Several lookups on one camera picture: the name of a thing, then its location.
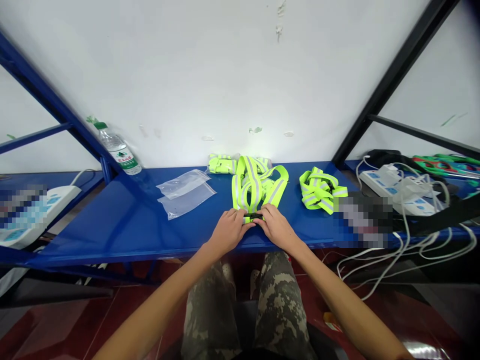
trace white power strip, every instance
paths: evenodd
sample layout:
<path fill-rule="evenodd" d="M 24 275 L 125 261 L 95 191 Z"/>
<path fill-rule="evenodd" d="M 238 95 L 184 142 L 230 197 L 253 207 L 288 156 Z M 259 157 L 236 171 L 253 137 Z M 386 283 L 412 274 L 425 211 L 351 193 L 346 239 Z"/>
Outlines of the white power strip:
<path fill-rule="evenodd" d="M 40 200 L 40 206 L 31 206 L 12 219 L 12 223 L 18 224 L 19 228 L 0 229 L 0 246 L 13 249 L 27 247 L 42 235 L 47 226 L 81 192 L 77 186 L 60 186 L 48 190 L 46 196 Z M 26 219 L 33 219 L 35 222 L 26 227 Z"/>
<path fill-rule="evenodd" d="M 392 165 L 384 165 L 379 170 L 367 170 L 360 173 L 360 179 L 378 196 L 392 198 L 393 208 L 402 213 L 400 191 L 403 191 L 403 205 L 406 215 L 430 216 L 435 213 L 433 205 L 422 197 L 430 194 L 426 184 L 414 176 L 406 176 L 403 180 L 398 169 Z"/>

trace red floor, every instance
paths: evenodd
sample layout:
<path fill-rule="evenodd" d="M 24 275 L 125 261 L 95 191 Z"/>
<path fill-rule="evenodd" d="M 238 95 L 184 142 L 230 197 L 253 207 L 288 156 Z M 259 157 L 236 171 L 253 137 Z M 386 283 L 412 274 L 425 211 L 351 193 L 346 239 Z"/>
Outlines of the red floor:
<path fill-rule="evenodd" d="M 352 251 L 336 250 L 343 254 L 350 254 Z M 318 257 L 322 259 L 325 252 L 318 250 Z M 340 257 L 332 253 L 327 257 L 326 263 Z M 239 300 L 248 298 L 250 272 L 252 269 L 260 269 L 262 260 L 262 254 L 241 254 L 232 259 Z M 179 266 L 158 261 L 153 279 L 165 280 Z M 349 359 L 363 359 L 343 333 L 334 331 L 325 324 L 324 313 L 328 311 L 327 305 L 303 269 L 295 261 L 292 266 L 301 290 L 307 320 L 336 340 L 345 349 Z M 135 263 L 135 275 L 145 276 L 149 268 L 150 262 Z M 33 307 L 0 339 L 0 359 L 89 360 L 154 290 L 155 288 L 150 286 L 120 285 L 114 288 L 112 298 Z M 369 288 L 361 288 L 359 295 L 368 291 Z M 460 348 L 458 336 L 430 306 L 395 291 L 382 292 L 381 289 L 366 303 L 401 341 L 420 344 L 423 349 L 425 346 L 439 352 L 443 349 L 450 358 L 457 358 Z M 181 343 L 184 320 L 185 301 L 179 307 L 166 334 L 159 339 L 146 359 L 171 358 L 171 354 Z"/>

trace bottle cap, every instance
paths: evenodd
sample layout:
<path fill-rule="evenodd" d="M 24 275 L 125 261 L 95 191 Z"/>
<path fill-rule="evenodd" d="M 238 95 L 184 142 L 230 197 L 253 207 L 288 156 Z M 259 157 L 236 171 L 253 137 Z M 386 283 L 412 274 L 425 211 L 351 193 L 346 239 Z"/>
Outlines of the bottle cap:
<path fill-rule="evenodd" d="M 97 122 L 93 124 L 98 130 L 108 128 L 107 124 L 104 122 Z"/>

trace camouflage pants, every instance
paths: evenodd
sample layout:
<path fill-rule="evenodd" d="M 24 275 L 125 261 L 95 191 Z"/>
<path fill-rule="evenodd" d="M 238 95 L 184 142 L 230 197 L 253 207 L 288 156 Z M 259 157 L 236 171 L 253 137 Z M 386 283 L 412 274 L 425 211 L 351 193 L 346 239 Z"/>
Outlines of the camouflage pants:
<path fill-rule="evenodd" d="M 316 359 L 300 289 L 288 256 L 270 252 L 259 277 L 254 348 L 289 359 Z M 218 262 L 190 290 L 186 303 L 183 359 L 229 360 L 242 352 L 233 310 L 235 292 Z"/>

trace hand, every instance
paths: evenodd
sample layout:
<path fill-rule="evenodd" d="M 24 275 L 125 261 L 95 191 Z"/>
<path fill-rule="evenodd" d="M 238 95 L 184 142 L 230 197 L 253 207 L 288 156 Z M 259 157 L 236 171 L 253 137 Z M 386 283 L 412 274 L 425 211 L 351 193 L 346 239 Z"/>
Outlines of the hand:
<path fill-rule="evenodd" d="M 261 214 L 265 221 L 262 219 L 253 219 L 253 222 L 260 225 L 265 235 L 280 249 L 291 254 L 292 249 L 295 249 L 295 247 L 302 242 L 297 234 L 295 234 L 295 231 L 285 216 L 283 216 L 274 205 L 265 204 L 257 213 Z"/>
<path fill-rule="evenodd" d="M 244 215 L 246 213 L 243 209 L 230 209 L 225 211 L 220 220 L 218 220 L 208 243 L 212 245 L 214 251 L 218 251 L 219 258 L 235 249 L 244 237 L 245 232 L 255 226 L 253 222 L 244 224 Z"/>

